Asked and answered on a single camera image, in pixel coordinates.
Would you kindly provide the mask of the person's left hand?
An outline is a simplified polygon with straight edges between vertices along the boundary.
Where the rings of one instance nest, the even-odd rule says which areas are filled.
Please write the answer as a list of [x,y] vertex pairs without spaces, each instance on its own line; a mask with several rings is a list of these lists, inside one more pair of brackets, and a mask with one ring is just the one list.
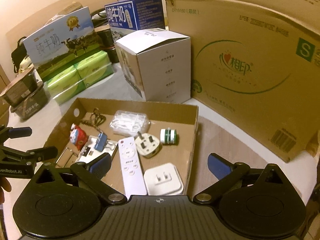
[[11,192],[12,187],[10,182],[5,177],[0,178],[0,204],[5,202],[4,192]]

